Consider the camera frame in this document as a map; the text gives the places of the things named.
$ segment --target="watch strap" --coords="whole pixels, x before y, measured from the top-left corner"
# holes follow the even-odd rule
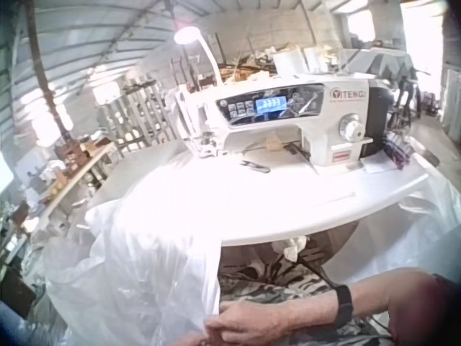
[[[334,288],[338,296],[338,314],[334,325],[336,328],[343,327],[347,322],[351,321],[354,306],[352,305],[352,295],[349,287],[340,285]]]

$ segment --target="ceiling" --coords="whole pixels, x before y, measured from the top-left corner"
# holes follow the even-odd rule
[[[57,97],[77,96],[84,87],[116,79],[150,50],[170,40],[175,22],[165,0],[35,0],[35,19],[43,65]],[[217,12],[247,9],[321,7],[319,0],[171,0],[176,23],[185,26]],[[344,6],[366,6],[367,0],[326,0],[332,12]],[[24,101],[40,98],[32,66],[24,14],[19,13],[12,42],[12,72],[2,91],[11,92],[16,124],[25,119]],[[10,120],[0,103],[0,126]]]

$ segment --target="paper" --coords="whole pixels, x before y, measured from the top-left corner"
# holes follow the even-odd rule
[[[392,169],[397,169],[394,161],[389,159],[384,151],[380,151],[375,155],[364,157],[360,159],[360,161],[363,163],[368,174],[381,173],[390,171]]]

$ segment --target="lamp arm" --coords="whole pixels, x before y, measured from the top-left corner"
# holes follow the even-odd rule
[[[218,63],[215,60],[215,57],[213,56],[213,53],[211,52],[210,47],[208,47],[207,43],[203,39],[203,36],[199,35],[198,41],[200,42],[200,45],[202,45],[203,50],[207,54],[208,60],[211,62],[211,66],[213,67],[213,72],[215,73],[215,78],[216,78],[216,84],[217,85],[223,85],[223,80],[221,79],[221,73],[219,72],[218,68]]]

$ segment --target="knob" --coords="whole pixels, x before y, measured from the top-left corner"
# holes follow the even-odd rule
[[[339,135],[349,142],[358,142],[365,137],[365,127],[358,114],[348,114],[339,121]]]

